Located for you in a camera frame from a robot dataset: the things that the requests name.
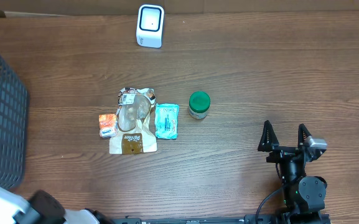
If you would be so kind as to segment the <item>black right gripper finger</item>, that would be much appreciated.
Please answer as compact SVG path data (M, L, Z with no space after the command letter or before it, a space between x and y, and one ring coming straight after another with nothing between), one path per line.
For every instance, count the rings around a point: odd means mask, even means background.
M298 146L309 146L309 140L311 133L308 131L306 126L302 123L298 127Z
M258 151L272 152L279 147L279 141L269 120L264 122L263 133L258 145Z

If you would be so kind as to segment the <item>green lid jar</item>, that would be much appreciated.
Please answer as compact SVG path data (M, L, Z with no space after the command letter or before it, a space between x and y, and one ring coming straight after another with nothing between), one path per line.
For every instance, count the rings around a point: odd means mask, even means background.
M189 98L189 113L194 119L204 119L210 108L210 97L204 91L196 91Z

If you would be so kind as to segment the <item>green toilet tissue pack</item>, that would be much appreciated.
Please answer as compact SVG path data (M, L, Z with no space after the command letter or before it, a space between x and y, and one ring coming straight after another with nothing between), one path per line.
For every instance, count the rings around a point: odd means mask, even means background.
M156 137L159 139L177 139L179 105L156 104Z

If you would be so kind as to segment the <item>beige snack bag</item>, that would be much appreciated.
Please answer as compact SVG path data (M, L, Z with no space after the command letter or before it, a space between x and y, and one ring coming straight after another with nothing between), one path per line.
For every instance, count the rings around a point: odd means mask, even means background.
M126 87L119 91L116 111L118 132L110 138L110 154L143 154L157 151L149 123L156 96L152 88Z

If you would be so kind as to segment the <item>orange white small packet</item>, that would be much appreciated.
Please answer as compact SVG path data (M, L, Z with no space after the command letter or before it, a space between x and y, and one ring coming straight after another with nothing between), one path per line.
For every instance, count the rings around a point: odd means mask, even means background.
M117 116L115 114L101 114L99 115L99 127L101 138L112 138L118 133Z

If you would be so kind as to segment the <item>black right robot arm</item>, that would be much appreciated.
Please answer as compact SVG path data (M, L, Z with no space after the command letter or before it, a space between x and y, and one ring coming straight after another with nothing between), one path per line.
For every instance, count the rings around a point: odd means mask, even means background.
M273 163L281 180L281 186L270 193L259 204L254 222L270 223L330 223L328 215L322 215L325 208L327 182L323 177L308 176L306 164L316 161L327 150L324 139L314 138L304 124L298 127L297 146L282 146L273 126L266 120L263 126L258 151L267 152L267 163ZM274 215L261 218L263 205L279 193L284 196L284 208Z

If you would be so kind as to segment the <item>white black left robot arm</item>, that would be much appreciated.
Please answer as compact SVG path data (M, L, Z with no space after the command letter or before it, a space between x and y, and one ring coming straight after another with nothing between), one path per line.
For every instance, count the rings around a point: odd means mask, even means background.
M0 223L94 224L112 222L109 218L87 209L67 210L43 190L37 191L30 200L26 200L0 187Z

